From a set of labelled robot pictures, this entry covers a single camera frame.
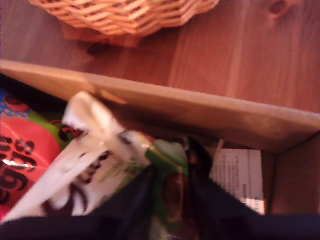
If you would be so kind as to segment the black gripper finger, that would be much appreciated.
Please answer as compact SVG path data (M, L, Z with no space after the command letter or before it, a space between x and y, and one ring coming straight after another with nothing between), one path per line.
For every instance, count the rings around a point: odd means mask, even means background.
M148 166L127 186L89 214L90 219L99 224L120 226L130 221L140 210L148 210L153 206L153 189L157 176L156 167Z
M191 172L191 196L196 215L206 223L242 224L260 217L257 212L197 171Z

